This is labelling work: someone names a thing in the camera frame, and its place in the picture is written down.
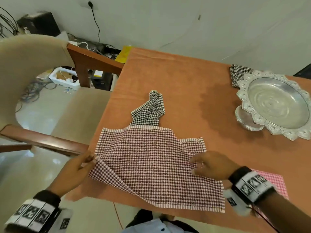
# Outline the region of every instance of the chair backrest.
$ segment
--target chair backrest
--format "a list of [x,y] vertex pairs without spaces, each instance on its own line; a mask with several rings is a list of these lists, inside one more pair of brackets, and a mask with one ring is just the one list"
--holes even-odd
[[0,131],[19,125],[15,109],[25,88],[39,74],[75,64],[68,42],[46,35],[19,35],[0,42]]

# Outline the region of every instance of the pink checkered cloth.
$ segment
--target pink checkered cloth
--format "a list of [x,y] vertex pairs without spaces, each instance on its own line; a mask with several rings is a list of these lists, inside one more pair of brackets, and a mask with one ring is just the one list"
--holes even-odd
[[205,151],[202,138],[177,139],[168,128],[103,128],[89,176],[156,207],[225,212],[222,182],[191,174],[190,157]]
[[[287,194],[287,190],[286,190],[286,186],[285,186],[285,182],[284,179],[281,175],[278,174],[274,174],[274,173],[269,173],[269,172],[262,172],[259,170],[255,170],[252,169],[255,172],[258,172],[259,175],[263,176],[266,180],[270,181],[276,191],[278,192],[278,194],[282,195],[285,199],[289,199],[288,198],[288,194]],[[262,213],[262,211],[260,211],[260,209],[258,207],[255,207],[255,209],[265,218],[267,219],[267,217]]]

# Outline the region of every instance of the wall socket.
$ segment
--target wall socket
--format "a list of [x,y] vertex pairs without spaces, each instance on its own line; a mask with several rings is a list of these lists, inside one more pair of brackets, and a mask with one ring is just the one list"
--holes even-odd
[[93,4],[93,10],[98,10],[98,5],[97,5],[96,1],[94,1],[94,0],[80,0],[79,6],[91,9],[91,7],[89,7],[89,1],[91,1]]

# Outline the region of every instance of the foot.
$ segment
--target foot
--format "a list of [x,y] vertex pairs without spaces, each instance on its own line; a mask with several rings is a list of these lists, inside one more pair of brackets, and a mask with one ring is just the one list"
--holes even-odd
[[164,214],[164,213],[162,213],[162,214],[160,215],[160,219],[163,220],[163,221],[165,221],[165,220],[173,221],[174,218],[175,218],[175,216],[168,215],[168,214]]

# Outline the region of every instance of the hand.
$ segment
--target hand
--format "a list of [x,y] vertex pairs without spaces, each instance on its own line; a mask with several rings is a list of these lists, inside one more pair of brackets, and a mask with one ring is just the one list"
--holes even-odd
[[47,190],[60,198],[76,188],[88,176],[96,164],[96,155],[90,151],[85,152],[67,161],[57,177]]
[[197,168],[192,170],[195,176],[204,176],[215,180],[227,180],[231,174],[240,168],[240,165],[217,151],[195,154],[190,163],[196,163]]

